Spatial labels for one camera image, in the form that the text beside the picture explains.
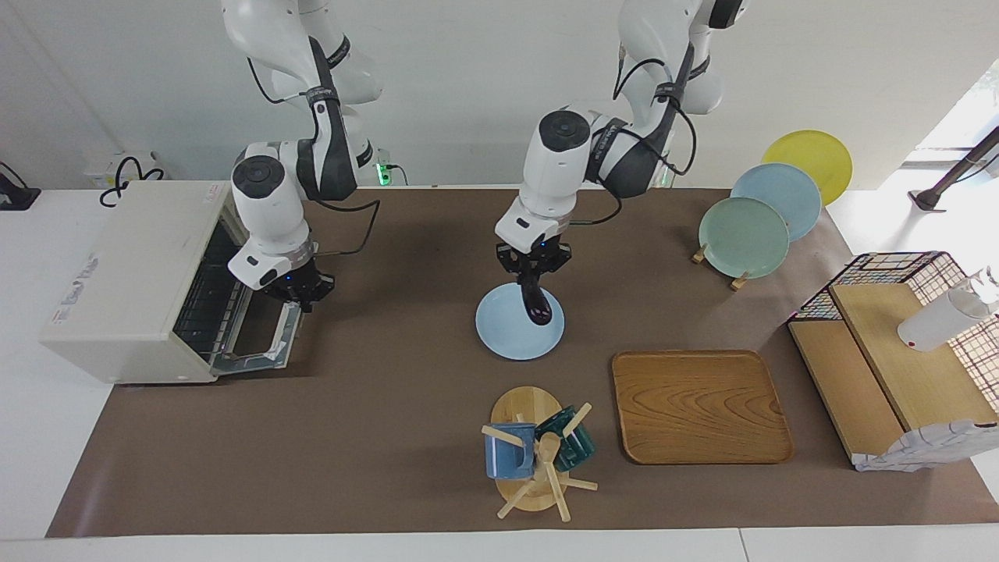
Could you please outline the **dark purple eggplant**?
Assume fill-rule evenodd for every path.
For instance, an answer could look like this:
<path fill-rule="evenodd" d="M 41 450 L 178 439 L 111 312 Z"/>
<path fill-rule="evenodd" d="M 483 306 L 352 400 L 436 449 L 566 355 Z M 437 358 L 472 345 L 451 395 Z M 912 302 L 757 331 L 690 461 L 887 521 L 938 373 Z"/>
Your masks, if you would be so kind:
<path fill-rule="evenodd" d="M 539 279 L 539 275 L 534 273 L 534 289 L 527 293 L 521 291 L 521 298 L 528 319 L 535 325 L 546 326 L 553 320 L 553 309 L 542 291 Z"/>

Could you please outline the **light blue round plate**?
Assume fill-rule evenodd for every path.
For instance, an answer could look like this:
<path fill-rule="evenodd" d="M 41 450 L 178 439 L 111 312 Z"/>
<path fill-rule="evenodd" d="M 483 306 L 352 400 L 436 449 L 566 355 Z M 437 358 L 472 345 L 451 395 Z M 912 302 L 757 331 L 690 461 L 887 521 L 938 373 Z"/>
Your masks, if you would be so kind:
<path fill-rule="evenodd" d="M 479 340 L 500 357 L 531 361 L 545 356 L 559 345 L 565 330 L 565 314 L 559 300 L 542 289 L 552 306 L 553 319 L 536 325 L 522 306 L 521 289 L 516 283 L 496 286 L 479 301 L 475 328 Z"/>

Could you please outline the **beige toaster oven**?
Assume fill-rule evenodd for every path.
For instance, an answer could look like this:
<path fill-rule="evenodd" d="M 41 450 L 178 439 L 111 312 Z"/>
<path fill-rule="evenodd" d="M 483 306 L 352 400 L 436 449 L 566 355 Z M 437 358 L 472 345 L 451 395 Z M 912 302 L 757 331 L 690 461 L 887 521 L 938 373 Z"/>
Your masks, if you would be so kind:
<path fill-rule="evenodd" d="M 111 385 L 211 383 L 284 368 L 303 311 L 268 349 L 236 352 L 253 291 L 228 264 L 247 241 L 225 181 L 138 181 L 111 210 L 40 343 Z"/>

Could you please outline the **wooden mug tree stand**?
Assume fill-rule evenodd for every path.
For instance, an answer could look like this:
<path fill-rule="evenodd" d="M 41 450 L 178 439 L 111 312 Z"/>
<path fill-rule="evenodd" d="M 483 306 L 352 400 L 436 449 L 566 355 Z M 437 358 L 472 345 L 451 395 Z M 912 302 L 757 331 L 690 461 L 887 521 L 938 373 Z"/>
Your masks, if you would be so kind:
<path fill-rule="evenodd" d="M 527 422 L 538 426 L 566 406 L 560 404 L 550 392 L 535 386 L 521 386 L 510 389 L 497 400 L 490 412 L 489 424 Z M 568 436 L 578 424 L 584 425 L 592 406 L 585 403 L 577 408 L 577 415 L 563 431 Z M 571 471 L 559 472 L 553 462 L 559 452 L 561 438 L 554 433 L 546 433 L 535 440 L 534 474 L 522 480 L 493 480 L 504 505 L 497 512 L 497 518 L 504 519 L 514 510 L 540 512 L 556 508 L 560 520 L 571 520 L 570 508 L 565 501 L 567 489 L 596 491 L 595 482 L 572 477 Z"/>

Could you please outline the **brown table mat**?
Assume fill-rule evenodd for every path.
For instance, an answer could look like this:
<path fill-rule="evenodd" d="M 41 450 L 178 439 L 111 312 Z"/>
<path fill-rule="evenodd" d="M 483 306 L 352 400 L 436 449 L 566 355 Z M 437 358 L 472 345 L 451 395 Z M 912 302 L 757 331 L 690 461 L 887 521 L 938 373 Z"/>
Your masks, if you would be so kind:
<path fill-rule="evenodd" d="M 656 190 L 572 228 L 574 257 L 543 280 L 563 339 L 507 361 L 475 331 L 479 299 L 509 281 L 493 225 L 510 190 L 370 190 L 363 253 L 325 258 L 336 288 L 304 317 L 285 369 L 211 385 L 112 390 L 50 537 L 464 532 L 560 528 L 559 513 L 497 519 L 482 424 L 531 385 L 589 402 L 595 456 L 567 492 L 571 529 L 999 522 L 970 461 L 857 472 L 784 327 L 851 260 L 828 217 L 777 273 L 734 292 L 690 256 L 718 189 Z M 770 368 L 795 455 L 774 465 L 639 466 L 620 447 L 610 367 L 624 351 L 753 350 Z"/>

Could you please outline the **dark green mug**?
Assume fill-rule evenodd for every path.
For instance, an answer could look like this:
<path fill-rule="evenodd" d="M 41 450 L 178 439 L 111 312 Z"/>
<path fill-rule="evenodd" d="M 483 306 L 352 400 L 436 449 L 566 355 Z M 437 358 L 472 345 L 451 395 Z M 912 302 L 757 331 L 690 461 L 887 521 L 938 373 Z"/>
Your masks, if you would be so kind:
<path fill-rule="evenodd" d="M 539 441 L 543 434 L 549 432 L 557 434 L 561 438 L 559 452 L 557 452 L 553 462 L 554 468 L 559 472 L 578 468 L 579 465 L 595 455 L 595 442 L 583 424 L 578 424 L 570 435 L 563 436 L 563 431 L 575 415 L 577 415 L 577 408 L 574 405 L 568 405 L 542 421 L 535 428 L 536 441 Z"/>

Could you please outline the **blue grey mug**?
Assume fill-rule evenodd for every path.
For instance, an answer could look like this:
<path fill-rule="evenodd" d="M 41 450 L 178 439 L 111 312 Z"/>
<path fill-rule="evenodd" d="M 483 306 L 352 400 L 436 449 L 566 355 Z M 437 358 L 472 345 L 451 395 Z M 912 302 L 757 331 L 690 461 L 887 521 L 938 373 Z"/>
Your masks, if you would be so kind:
<path fill-rule="evenodd" d="M 493 480 L 522 480 L 535 470 L 535 424 L 497 423 L 482 426 L 486 475 Z"/>

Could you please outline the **wooden plate rack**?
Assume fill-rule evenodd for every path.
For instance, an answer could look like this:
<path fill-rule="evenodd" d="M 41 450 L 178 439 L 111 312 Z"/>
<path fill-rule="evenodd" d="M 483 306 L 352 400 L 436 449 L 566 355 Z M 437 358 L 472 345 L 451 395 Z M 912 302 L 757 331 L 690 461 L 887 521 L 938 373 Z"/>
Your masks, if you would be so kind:
<path fill-rule="evenodd" d="M 699 242 L 699 248 L 690 260 L 728 277 L 732 291 L 745 287 L 759 273 L 763 263 L 760 253 L 745 244 L 711 244 L 705 241 Z"/>

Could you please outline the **pale green plate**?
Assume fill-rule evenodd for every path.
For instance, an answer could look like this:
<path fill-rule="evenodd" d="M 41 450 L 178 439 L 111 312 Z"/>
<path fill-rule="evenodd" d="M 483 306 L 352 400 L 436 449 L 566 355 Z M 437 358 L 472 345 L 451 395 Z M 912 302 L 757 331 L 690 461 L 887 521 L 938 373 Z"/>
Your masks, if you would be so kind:
<path fill-rule="evenodd" d="M 767 203 L 747 197 L 714 203 L 697 235 L 710 265 L 734 279 L 758 279 L 777 271 L 790 247 L 784 217 Z"/>

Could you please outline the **rectangular wooden serving tray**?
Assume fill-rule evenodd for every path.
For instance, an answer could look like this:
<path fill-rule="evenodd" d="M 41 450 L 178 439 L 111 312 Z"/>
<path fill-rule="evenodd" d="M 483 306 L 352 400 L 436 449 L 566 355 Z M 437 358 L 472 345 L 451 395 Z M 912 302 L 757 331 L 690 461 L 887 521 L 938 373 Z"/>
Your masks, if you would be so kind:
<path fill-rule="evenodd" d="M 632 463 L 782 464 L 795 455 L 759 353 L 625 351 L 610 367 L 621 448 Z"/>

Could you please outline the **white power strip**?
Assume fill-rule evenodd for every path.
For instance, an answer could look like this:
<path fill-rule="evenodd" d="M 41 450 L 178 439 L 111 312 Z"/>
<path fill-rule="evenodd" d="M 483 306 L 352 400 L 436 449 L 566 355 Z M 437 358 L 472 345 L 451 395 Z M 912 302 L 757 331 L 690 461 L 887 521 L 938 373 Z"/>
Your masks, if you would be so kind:
<path fill-rule="evenodd" d="M 90 181 L 92 189 L 107 190 L 114 188 L 119 164 L 128 157 L 136 158 L 138 164 L 128 162 L 120 174 L 122 182 L 139 180 L 153 169 L 164 172 L 164 178 L 169 177 L 167 166 L 156 158 L 152 151 L 118 152 L 92 158 L 84 168 L 84 175 Z"/>

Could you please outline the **light blue racked plate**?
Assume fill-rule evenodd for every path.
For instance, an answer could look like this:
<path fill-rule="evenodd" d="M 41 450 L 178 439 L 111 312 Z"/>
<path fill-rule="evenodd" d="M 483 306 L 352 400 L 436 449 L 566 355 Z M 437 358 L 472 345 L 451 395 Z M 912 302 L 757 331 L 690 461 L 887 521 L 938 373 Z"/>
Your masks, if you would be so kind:
<path fill-rule="evenodd" d="M 785 221 L 792 242 L 809 234 L 822 210 L 819 189 L 809 174 L 781 162 L 756 165 L 743 173 L 729 193 L 773 208 Z"/>

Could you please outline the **yellow plate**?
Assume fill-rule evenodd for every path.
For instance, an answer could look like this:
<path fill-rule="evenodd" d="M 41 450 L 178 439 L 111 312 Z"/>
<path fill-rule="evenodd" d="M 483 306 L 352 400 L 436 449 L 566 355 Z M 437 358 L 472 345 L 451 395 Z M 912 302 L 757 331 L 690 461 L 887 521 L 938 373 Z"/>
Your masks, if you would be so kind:
<path fill-rule="evenodd" d="M 814 180 L 824 206 L 849 188 L 854 162 L 845 143 L 822 130 L 796 130 L 782 135 L 764 150 L 762 163 L 792 165 Z"/>

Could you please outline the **black desk device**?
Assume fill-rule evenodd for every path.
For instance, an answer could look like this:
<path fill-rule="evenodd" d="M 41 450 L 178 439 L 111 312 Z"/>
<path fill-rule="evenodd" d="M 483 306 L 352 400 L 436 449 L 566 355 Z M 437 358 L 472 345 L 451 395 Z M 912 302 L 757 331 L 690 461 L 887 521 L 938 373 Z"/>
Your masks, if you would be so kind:
<path fill-rule="evenodd" d="M 0 160 L 0 211 L 26 211 L 42 189 L 29 187 L 13 168 Z"/>

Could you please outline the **black pole stand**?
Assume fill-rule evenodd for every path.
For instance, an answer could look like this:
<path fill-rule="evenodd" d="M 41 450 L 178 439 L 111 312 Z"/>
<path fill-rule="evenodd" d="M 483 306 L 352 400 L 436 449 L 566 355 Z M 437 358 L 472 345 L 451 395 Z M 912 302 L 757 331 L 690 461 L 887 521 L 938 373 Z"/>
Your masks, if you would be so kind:
<path fill-rule="evenodd" d="M 944 212 L 938 209 L 938 203 L 949 187 L 963 180 L 972 177 L 969 171 L 985 156 L 988 156 L 999 145 L 999 125 L 989 131 L 982 140 L 973 146 L 968 153 L 956 164 L 954 164 L 931 188 L 921 191 L 911 191 L 908 193 L 909 199 L 918 210 L 922 212 L 939 213 Z"/>

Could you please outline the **white spray bottle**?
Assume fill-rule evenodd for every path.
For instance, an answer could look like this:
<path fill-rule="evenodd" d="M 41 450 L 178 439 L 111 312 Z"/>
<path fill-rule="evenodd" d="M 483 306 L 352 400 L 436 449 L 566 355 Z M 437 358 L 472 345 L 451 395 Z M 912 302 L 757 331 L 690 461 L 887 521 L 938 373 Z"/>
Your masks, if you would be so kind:
<path fill-rule="evenodd" d="M 930 352 L 999 314 L 999 261 L 957 282 L 897 327 L 907 347 Z"/>

